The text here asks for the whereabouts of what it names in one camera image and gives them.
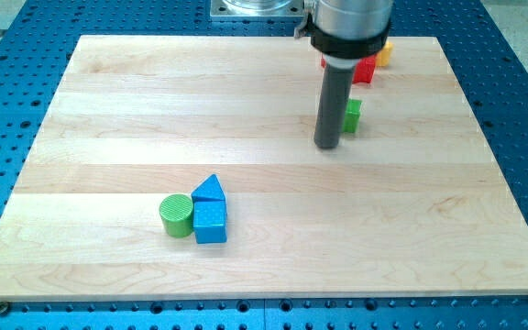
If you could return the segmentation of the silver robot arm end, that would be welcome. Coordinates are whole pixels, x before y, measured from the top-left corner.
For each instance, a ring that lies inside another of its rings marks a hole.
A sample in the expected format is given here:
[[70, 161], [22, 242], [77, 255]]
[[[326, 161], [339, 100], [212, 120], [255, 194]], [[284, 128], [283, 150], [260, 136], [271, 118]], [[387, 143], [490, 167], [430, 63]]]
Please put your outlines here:
[[329, 66], [351, 70], [361, 59], [383, 49], [392, 8], [392, 0], [306, 1], [294, 37], [308, 37]]

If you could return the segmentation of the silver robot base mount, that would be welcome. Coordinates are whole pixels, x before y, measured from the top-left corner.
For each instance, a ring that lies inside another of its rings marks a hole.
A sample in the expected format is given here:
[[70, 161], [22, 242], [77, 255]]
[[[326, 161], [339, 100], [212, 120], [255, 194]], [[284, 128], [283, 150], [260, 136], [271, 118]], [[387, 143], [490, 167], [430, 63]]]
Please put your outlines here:
[[294, 17], [303, 11], [303, 0], [211, 0], [210, 16], [239, 17]]

